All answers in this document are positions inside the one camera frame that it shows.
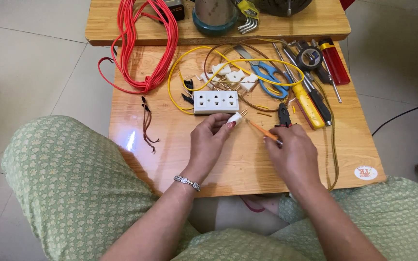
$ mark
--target pliers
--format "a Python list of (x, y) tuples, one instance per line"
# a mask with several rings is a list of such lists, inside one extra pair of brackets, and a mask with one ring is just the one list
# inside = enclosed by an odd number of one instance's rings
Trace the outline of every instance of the pliers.
[(285, 104), (281, 103), (278, 106), (278, 120), (280, 124), (275, 125), (275, 127), (291, 127), (293, 124), (291, 123), (290, 113)]

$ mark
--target red lighter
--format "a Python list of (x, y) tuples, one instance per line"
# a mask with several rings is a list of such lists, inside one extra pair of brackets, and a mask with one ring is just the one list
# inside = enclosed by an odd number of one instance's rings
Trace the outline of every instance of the red lighter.
[(335, 45), (332, 39), (324, 39), (319, 41), (319, 47), (324, 55), (325, 62), (327, 63), (329, 73), (332, 75), (336, 85), (345, 85), (351, 82), (346, 73), (345, 67), (341, 62), (340, 55), (336, 51)]

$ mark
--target hand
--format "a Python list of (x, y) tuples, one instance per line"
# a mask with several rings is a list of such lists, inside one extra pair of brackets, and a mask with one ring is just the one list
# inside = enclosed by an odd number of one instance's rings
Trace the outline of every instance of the hand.
[(317, 148), (301, 125), (276, 127), (269, 131), (283, 142), (279, 148), (275, 141), (264, 138), (275, 170), (292, 193), (311, 185), (321, 185)]
[(217, 162), (222, 146), (236, 122), (227, 123), (230, 114), (212, 114), (191, 132), (191, 154), (188, 167), (202, 182)]

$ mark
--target white power strip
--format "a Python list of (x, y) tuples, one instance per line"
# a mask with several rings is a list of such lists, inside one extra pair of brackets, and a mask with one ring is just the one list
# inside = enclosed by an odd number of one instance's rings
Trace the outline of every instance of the white power strip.
[(240, 110), (238, 92), (195, 91), (193, 92), (194, 114), (235, 113)]

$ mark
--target bracelet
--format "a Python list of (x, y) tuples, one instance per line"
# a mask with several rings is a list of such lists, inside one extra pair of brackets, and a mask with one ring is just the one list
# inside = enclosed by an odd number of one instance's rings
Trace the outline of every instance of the bracelet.
[(201, 190), (201, 186), (198, 183), (189, 181), (186, 177), (176, 175), (174, 176), (174, 180), (180, 181), (181, 183), (184, 183), (184, 184), (190, 184), (198, 192)]

